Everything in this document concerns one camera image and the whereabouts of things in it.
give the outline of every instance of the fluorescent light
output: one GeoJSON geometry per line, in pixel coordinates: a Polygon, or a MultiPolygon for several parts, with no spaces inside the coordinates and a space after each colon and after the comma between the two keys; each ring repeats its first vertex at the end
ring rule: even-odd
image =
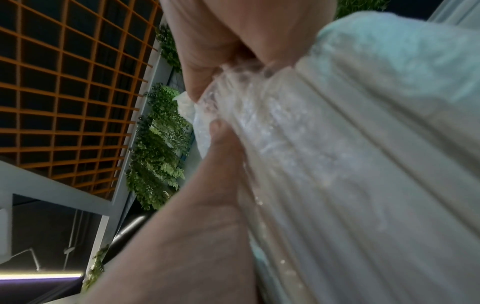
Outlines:
{"type": "Polygon", "coordinates": [[[59,279],[59,278],[79,278],[82,277],[82,272],[77,273],[0,273],[0,281],[10,280],[36,280],[36,279],[59,279]]]}
{"type": "Polygon", "coordinates": [[[138,226],[141,222],[143,222],[147,217],[145,215],[135,219],[132,223],[130,223],[130,225],[128,225],[127,227],[125,227],[122,231],[120,231],[120,233],[115,236],[115,238],[113,238],[113,242],[112,243],[115,243],[116,241],[118,241],[122,236],[124,236],[125,234],[129,233],[132,229],[134,229],[136,226],[138,226]]]}

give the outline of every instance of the translucent plastic wrap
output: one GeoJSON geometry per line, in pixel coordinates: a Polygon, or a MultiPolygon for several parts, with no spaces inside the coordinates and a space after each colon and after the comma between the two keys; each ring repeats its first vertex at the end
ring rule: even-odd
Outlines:
{"type": "Polygon", "coordinates": [[[217,117],[244,144],[239,200],[277,301],[480,302],[479,38],[360,13],[295,67],[206,91],[200,153],[217,117]]]}

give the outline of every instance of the human hand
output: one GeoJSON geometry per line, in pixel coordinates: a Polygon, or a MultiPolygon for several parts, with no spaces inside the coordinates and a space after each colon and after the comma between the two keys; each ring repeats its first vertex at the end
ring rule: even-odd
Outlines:
{"type": "Polygon", "coordinates": [[[255,304],[249,235],[237,194],[244,150],[224,121],[195,176],[109,265],[82,303],[255,304]]]}
{"type": "Polygon", "coordinates": [[[295,63],[335,16],[336,0],[160,0],[186,89],[197,101],[220,66],[253,52],[265,65],[295,63]]]}

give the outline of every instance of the orange grid ceiling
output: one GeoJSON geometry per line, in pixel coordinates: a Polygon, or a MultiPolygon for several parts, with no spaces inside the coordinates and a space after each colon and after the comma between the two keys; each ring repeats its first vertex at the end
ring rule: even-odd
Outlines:
{"type": "Polygon", "coordinates": [[[153,0],[0,0],[0,160],[111,199],[162,14],[153,0]]]}

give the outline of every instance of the skin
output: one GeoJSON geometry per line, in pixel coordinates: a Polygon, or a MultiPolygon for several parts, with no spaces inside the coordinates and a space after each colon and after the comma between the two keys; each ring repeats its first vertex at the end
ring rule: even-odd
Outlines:
{"type": "MultiPolygon", "coordinates": [[[[186,88],[197,101],[220,66],[256,57],[295,63],[333,20],[336,0],[161,0],[186,88]]],[[[113,261],[82,303],[256,303],[247,223],[237,202],[244,152],[210,125],[195,176],[113,261]]]]}

